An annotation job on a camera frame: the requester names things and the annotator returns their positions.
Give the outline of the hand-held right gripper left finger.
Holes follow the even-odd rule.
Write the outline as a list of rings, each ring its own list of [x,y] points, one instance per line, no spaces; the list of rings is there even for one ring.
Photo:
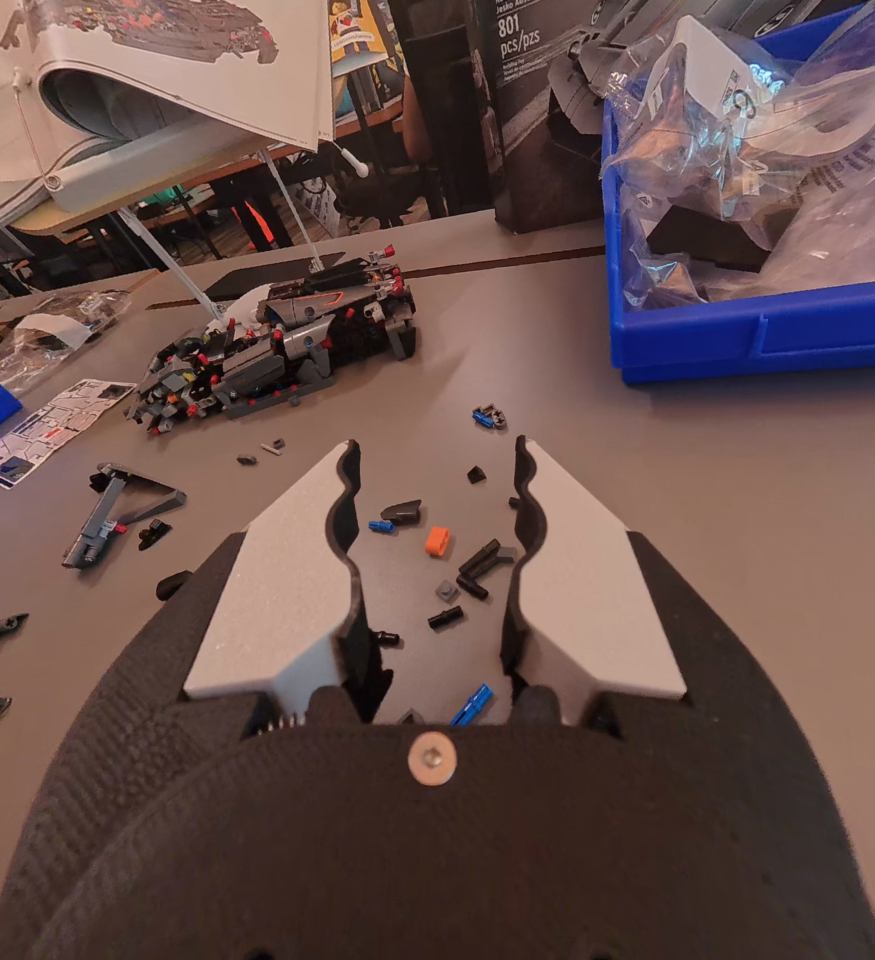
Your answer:
[[[394,679],[371,630],[360,571],[361,450],[334,446],[248,524],[183,691],[191,699],[263,693],[303,716],[312,694],[342,688],[375,716]]]

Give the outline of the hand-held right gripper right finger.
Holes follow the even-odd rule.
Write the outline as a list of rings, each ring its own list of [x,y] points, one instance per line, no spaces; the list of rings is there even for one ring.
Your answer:
[[[536,441],[515,442],[515,562],[503,608],[503,672],[588,723],[604,694],[679,702],[687,684],[629,528]]]

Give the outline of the toy car model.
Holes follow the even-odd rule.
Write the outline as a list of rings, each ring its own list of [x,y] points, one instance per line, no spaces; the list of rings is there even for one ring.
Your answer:
[[[297,405],[353,362],[411,359],[416,305],[395,256],[388,245],[243,294],[154,354],[125,419],[151,435],[217,412],[236,420]]]

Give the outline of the toy set box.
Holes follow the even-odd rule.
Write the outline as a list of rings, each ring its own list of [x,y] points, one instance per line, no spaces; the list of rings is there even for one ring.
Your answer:
[[[468,39],[495,216],[515,234],[598,218],[602,84],[681,15],[757,42],[853,7],[799,1],[480,1]]]

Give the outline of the black angled connector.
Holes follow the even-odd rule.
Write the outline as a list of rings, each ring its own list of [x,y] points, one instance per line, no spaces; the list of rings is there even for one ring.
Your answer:
[[[497,538],[493,538],[458,569],[455,584],[466,594],[485,601],[489,592],[480,584],[480,579],[497,567],[513,565],[516,557],[516,547],[503,547]]]

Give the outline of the long blue axle pin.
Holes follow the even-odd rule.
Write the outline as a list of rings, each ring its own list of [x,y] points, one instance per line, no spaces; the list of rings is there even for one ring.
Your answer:
[[[493,690],[485,683],[467,699],[463,707],[450,720],[450,726],[468,726],[474,722],[492,702],[494,696]]]

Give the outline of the grey triangular panel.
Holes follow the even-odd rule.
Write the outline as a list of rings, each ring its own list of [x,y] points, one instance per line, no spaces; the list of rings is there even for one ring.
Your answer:
[[[169,511],[180,509],[188,499],[183,490],[116,462],[99,463],[96,473],[89,478],[89,485],[100,494],[90,520],[98,523],[115,522],[124,527],[151,521]],[[149,494],[156,498],[121,514],[115,513],[121,496],[126,494]]]

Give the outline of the plain blue bin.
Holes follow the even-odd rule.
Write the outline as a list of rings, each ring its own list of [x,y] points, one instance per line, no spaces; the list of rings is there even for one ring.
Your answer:
[[[806,60],[863,6],[754,41]],[[601,165],[617,147],[611,110]],[[691,306],[630,311],[620,287],[620,189],[602,174],[611,361],[628,383],[875,366],[875,280]]]

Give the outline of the sticker sheet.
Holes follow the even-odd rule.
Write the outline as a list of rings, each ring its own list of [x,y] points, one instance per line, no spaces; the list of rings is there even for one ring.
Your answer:
[[[28,414],[0,438],[0,488],[11,490],[21,483],[134,387],[133,383],[83,379]]]

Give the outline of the clear bag with paper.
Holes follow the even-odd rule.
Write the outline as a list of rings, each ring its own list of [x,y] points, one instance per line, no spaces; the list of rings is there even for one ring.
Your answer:
[[[119,321],[132,306],[121,289],[64,293],[40,301],[0,343],[0,386],[22,397]]]

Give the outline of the white book stand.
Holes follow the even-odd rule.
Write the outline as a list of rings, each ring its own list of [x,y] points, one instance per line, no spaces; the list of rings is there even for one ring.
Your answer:
[[[294,215],[311,253],[311,268],[321,270],[324,268],[324,262],[300,219],[300,212],[276,162],[268,152],[274,143],[282,147],[292,147],[298,152],[305,150],[305,147],[292,145],[290,139],[284,134],[262,136],[239,126],[229,126],[197,114],[193,119],[186,119],[125,146],[119,146],[68,166],[62,174],[53,174],[46,181],[44,188],[47,198],[43,198],[40,203],[33,205],[23,214],[51,198],[60,200],[64,210],[77,211],[95,206],[105,199],[129,194],[133,186],[162,186],[163,188],[178,186],[182,177],[190,176],[187,173],[188,170],[214,170],[228,162],[254,156],[263,161],[263,165],[268,168],[290,212]],[[133,237],[136,249],[146,248],[152,259],[159,261],[165,270],[171,271],[212,319],[221,317],[222,309],[191,281],[180,264],[149,232],[129,205],[85,222],[83,226],[111,214],[116,215],[122,224],[124,238]]]

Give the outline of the tan background table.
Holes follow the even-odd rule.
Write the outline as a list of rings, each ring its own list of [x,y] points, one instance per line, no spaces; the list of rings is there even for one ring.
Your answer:
[[[365,122],[368,130],[384,129],[392,132],[396,137],[400,137],[403,134],[404,126],[403,106],[404,103],[402,101],[394,101],[378,111],[367,114],[365,116]],[[321,160],[318,157],[305,159],[303,158],[303,151],[297,151],[293,147],[269,147],[267,151],[275,162],[282,162],[286,158],[298,157],[298,160],[289,163],[287,166],[287,172],[289,172],[290,177],[287,178],[285,182],[289,186],[323,177],[332,169],[330,160]],[[263,164],[263,160],[256,156],[249,155],[214,170],[188,170],[187,173],[189,176],[182,176],[178,186],[180,186],[182,190],[188,191],[199,186],[210,185],[212,181],[255,169]],[[162,186],[133,186],[130,188],[130,193],[128,194],[116,198],[106,198],[95,205],[85,206],[76,211],[68,211],[61,205],[59,199],[49,198],[41,202],[34,209],[18,217],[12,222],[12,226],[28,235],[57,235],[65,233],[81,228],[83,224],[98,217],[116,212],[119,208],[126,206],[134,207],[141,199],[149,194],[149,192],[162,188]]]

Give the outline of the instruction booklet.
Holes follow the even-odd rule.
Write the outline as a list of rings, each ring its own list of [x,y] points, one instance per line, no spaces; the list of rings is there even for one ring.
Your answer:
[[[396,54],[385,2],[0,2],[0,229],[52,175],[198,114],[317,150],[333,82]]]

